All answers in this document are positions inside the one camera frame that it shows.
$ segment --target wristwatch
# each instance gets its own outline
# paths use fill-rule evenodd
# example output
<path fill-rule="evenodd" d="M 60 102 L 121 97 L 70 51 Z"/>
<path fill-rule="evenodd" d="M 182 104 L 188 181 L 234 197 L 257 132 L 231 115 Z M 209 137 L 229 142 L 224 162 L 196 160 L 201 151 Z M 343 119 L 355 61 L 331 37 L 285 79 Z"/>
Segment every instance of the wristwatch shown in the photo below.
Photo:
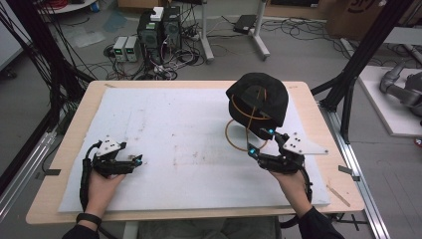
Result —
<path fill-rule="evenodd" d="M 85 213 L 85 212 L 78 214 L 77 223 L 79 223 L 81 220 L 86 220 L 86 221 L 96 223 L 97 226 L 99 226 L 99 227 L 102 224 L 102 220 L 99 217 L 97 217 L 93 214 Z"/>

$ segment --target concrete floor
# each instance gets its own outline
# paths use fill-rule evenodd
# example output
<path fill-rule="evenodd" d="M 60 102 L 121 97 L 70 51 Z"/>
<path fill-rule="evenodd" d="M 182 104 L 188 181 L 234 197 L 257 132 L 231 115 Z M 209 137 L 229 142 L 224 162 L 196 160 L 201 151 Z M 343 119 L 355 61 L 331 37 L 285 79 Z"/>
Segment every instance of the concrete floor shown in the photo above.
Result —
<path fill-rule="evenodd" d="M 84 27 L 87 32 L 104 34 L 105 39 L 99 43 L 75 48 L 86 64 L 106 62 L 103 50 L 107 45 L 112 44 L 117 36 L 136 33 L 138 15 L 120 15 L 113 6 L 112 3 L 108 4 L 97 14 L 82 10 L 60 16 L 62 24 L 79 23 L 89 18 L 88 22 L 78 27 Z M 228 19 L 235 22 L 237 18 Z M 222 20 L 208 21 L 208 29 Z M 216 29 L 228 28 L 231 26 L 220 24 Z M 217 33 L 233 34 L 231 31 Z M 246 73 L 264 72 L 282 81 L 306 82 L 310 88 L 314 88 L 338 75 L 348 61 L 333 48 L 330 41 L 300 41 L 280 30 L 263 30 L 261 36 L 271 53 L 267 61 L 261 60 L 249 37 L 213 38 L 210 44 L 213 45 L 215 61 L 210 65 L 180 69 L 176 80 L 237 80 Z M 384 48 L 375 57 L 382 60 L 402 58 Z M 0 172 L 4 171 L 49 108 L 48 89 L 29 59 L 21 55 L 11 66 L 18 77 L 7 79 L 2 76 L 0 79 L 0 148 L 3 156 Z M 107 71 L 111 71 L 110 66 L 105 66 L 105 70 L 97 68 L 94 74 L 104 79 Z M 316 99 L 321 100 L 324 95 L 320 94 Z M 411 137 L 388 134 L 359 83 L 354 91 L 349 139 L 390 237 L 421 238 L 422 207 L 418 205 L 422 193 L 417 189 L 417 183 L 422 180 L 421 149 L 414 145 Z M 52 158 L 46 160 L 46 166 Z M 58 238 L 72 227 L 72 224 L 33 226 L 26 223 L 26 213 L 42 182 L 36 178 L 39 172 L 40 168 L 7 214 L 3 212 L 0 224 L 2 238 Z M 356 220 L 366 220 L 362 212 L 354 216 Z M 351 220 L 351 215 L 346 214 L 343 219 Z M 358 231 L 352 224 L 334 223 L 334 226 L 345 238 L 372 237 L 367 225 L 359 225 Z M 105 223 L 105 228 L 118 237 L 122 235 L 123 224 Z M 283 238 L 299 237 L 297 227 L 285 230 L 283 234 Z"/>

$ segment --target electronic device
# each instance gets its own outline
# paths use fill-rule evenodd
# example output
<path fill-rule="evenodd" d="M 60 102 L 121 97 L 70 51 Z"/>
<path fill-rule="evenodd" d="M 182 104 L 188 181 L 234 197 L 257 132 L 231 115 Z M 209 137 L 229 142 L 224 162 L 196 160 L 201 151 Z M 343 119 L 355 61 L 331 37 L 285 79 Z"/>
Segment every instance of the electronic device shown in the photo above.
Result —
<path fill-rule="evenodd" d="M 163 7 L 154 7 L 154 13 L 151 14 L 150 19 L 152 22 L 161 22 L 162 15 L 164 13 Z"/>
<path fill-rule="evenodd" d="M 94 148 L 98 148 L 98 150 L 91 160 L 89 156 Z M 88 149 L 86 157 L 82 160 L 83 170 L 80 189 L 80 200 L 84 211 L 89 201 L 90 175 L 93 170 L 108 178 L 111 175 L 133 173 L 137 167 L 142 165 L 142 154 L 134 155 L 131 161 L 118 161 L 118 153 L 125 148 L 126 142 L 118 143 L 107 136 L 104 141 L 99 140 Z"/>
<path fill-rule="evenodd" d="M 163 29 L 162 22 L 152 22 L 150 20 L 151 12 L 145 12 L 140 15 L 139 25 L 137 27 L 137 36 L 139 38 L 140 50 L 145 63 L 152 65 L 162 65 L 161 53 L 164 54 Z"/>
<path fill-rule="evenodd" d="M 274 5 L 317 7 L 319 0 L 271 0 Z"/>
<path fill-rule="evenodd" d="M 139 39 L 134 36 L 128 37 L 124 48 L 126 50 L 127 60 L 130 62 L 137 62 L 140 54 Z"/>
<path fill-rule="evenodd" d="M 126 62 L 127 56 L 124 46 L 126 45 L 127 37 L 118 37 L 117 41 L 114 43 L 112 50 L 115 54 L 115 59 L 118 62 Z"/>
<path fill-rule="evenodd" d="M 182 39 L 180 35 L 180 7 L 174 6 L 164 8 L 162 24 L 164 25 L 167 48 L 181 49 Z"/>
<path fill-rule="evenodd" d="M 254 27 L 255 20 L 257 19 L 257 15 L 242 15 L 240 16 L 239 20 L 236 22 L 233 31 L 248 34 L 249 30 Z"/>

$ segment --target human hand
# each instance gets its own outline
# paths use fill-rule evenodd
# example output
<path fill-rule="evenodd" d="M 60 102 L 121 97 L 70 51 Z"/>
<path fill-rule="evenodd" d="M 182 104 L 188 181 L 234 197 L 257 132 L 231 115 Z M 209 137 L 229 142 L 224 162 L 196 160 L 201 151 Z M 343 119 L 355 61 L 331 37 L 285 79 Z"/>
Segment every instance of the human hand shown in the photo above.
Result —
<path fill-rule="evenodd" d="M 286 198 L 299 217 L 302 217 L 313 208 L 308 201 L 305 192 L 305 179 L 300 171 L 294 174 L 282 174 L 272 171 L 270 173 L 279 181 Z"/>
<path fill-rule="evenodd" d="M 114 196 L 115 190 L 124 178 L 125 174 L 113 178 L 105 178 L 93 170 L 90 176 L 90 188 L 88 191 L 89 201 L 85 212 L 103 218 L 106 208 Z M 81 220 L 79 224 L 97 230 L 95 223 Z"/>

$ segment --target stand leg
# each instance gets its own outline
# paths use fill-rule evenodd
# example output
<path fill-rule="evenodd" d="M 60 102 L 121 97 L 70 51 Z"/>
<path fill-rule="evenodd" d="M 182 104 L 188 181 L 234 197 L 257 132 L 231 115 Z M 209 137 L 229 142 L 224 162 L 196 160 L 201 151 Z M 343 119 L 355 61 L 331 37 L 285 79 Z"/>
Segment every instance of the stand leg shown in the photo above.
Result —
<path fill-rule="evenodd" d="M 214 55 L 207 39 L 207 0 L 202 0 L 202 32 L 199 33 L 199 38 L 201 39 L 202 48 L 204 49 L 208 64 L 214 61 Z"/>
<path fill-rule="evenodd" d="M 252 39 L 257 44 L 258 48 L 260 49 L 261 54 L 263 55 L 263 61 L 265 61 L 268 57 L 270 57 L 270 52 L 268 51 L 267 47 L 265 46 L 263 40 L 260 37 L 261 24 L 263 22 L 263 16 L 264 16 L 264 10 L 265 10 L 265 3 L 266 3 L 266 0 L 260 1 L 260 5 L 258 7 L 257 26 L 255 27 L 255 29 L 250 30 Z"/>

